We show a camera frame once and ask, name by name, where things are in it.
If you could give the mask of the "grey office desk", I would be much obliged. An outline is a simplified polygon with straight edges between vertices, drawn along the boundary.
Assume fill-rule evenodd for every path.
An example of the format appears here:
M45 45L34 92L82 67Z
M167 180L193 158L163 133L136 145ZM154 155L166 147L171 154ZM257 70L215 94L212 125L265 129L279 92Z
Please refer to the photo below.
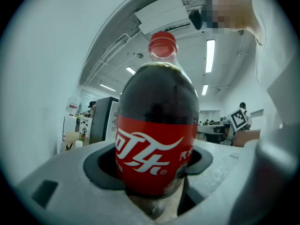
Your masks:
M209 143L231 145L233 140L230 124L198 126L197 133L204 134L205 141Z

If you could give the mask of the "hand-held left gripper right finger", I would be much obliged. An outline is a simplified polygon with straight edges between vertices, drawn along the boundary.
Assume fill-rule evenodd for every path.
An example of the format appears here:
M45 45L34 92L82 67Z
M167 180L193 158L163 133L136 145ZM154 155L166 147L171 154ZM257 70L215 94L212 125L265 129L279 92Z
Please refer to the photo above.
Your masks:
M243 148L198 143L213 155L188 176L177 225L294 225L300 221L300 127L285 126Z

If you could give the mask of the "white bottle with black cap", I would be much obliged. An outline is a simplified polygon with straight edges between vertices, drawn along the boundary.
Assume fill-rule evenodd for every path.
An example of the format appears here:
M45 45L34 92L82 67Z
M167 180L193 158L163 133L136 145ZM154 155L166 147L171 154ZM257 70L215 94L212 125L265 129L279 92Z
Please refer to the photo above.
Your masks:
M80 124L80 127L79 127L79 133L80 133L80 140L81 141L84 141L85 140L85 136L86 136L86 132L87 132L87 124L85 121L83 121L81 124Z

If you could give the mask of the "black mini fridge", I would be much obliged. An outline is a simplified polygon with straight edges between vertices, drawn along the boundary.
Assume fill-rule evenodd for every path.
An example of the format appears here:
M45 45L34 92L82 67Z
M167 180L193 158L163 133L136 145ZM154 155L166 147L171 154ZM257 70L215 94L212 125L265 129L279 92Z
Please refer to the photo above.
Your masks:
M96 101L90 128L90 144L108 141L114 142L117 131L119 100L106 97Z

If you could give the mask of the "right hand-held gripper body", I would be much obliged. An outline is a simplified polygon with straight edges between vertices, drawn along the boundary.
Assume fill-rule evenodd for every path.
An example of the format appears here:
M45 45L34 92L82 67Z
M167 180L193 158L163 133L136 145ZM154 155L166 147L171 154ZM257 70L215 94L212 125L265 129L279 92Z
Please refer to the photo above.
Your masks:
M243 129L248 125L248 119L245 115L245 110L239 108L238 110L229 114L224 120L225 127L225 140L224 145L233 146L233 140L237 134L237 131Z

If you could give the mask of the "clear water dispenser jug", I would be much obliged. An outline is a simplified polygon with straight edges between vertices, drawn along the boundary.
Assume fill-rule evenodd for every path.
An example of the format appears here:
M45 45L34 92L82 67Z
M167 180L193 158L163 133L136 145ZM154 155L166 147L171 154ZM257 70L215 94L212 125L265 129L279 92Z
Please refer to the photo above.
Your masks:
M68 99L66 114L67 115L76 115L78 113L79 106L81 104L81 98L78 96L71 96Z

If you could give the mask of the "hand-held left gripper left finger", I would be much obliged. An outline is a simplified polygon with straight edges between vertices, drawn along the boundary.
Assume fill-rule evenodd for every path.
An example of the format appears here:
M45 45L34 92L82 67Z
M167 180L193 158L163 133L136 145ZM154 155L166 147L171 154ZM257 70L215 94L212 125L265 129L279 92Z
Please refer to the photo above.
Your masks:
M153 225L115 172L114 144L98 142L52 157L16 190L46 225Z

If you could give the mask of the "dark cola bottle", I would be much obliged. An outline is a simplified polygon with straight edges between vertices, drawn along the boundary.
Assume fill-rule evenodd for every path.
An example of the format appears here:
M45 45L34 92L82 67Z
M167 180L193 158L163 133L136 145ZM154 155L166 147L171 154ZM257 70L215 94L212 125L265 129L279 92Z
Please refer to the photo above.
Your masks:
M155 33L148 51L150 61L129 79L118 103L115 158L130 200L156 218L191 159L199 103L177 61L175 37Z

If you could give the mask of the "white ceiling air conditioner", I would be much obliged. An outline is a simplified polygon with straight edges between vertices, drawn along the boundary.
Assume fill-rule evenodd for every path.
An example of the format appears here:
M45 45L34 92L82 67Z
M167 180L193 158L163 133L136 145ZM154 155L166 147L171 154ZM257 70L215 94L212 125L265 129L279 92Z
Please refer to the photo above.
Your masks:
M182 0L157 0L137 11L135 16L141 22L139 29L143 34L188 19Z

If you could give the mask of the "person's right forearm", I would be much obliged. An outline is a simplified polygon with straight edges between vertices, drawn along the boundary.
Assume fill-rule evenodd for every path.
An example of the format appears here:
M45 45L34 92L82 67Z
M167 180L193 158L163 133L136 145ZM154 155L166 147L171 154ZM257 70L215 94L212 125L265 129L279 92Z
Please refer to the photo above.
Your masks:
M239 130L233 139L233 146L244 147L251 140L260 138L260 130Z

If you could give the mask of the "person's white t-shirt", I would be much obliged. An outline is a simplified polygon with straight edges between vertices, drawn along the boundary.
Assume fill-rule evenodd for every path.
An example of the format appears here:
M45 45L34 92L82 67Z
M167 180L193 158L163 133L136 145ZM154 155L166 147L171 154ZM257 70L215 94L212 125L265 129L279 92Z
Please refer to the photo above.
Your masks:
M262 29L256 42L255 75L260 86L268 88L296 54L299 42L276 0L252 0L252 5Z

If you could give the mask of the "white water dispenser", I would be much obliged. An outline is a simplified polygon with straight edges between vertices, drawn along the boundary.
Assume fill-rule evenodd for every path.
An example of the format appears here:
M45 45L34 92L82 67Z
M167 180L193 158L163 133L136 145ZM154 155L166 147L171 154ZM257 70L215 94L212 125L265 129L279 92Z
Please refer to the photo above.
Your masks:
M66 132L75 132L77 118L73 115L66 115L63 124L63 136Z

